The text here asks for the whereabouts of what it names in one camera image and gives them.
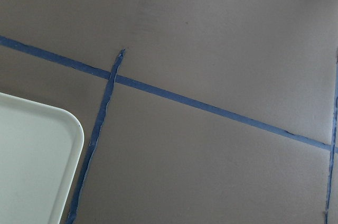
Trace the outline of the white bear print tray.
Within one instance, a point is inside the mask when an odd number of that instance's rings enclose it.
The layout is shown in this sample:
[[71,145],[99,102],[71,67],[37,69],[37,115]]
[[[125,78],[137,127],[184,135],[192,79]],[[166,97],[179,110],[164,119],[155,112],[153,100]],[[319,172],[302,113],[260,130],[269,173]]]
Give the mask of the white bear print tray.
[[83,144],[70,112],[1,94],[1,223],[59,223]]

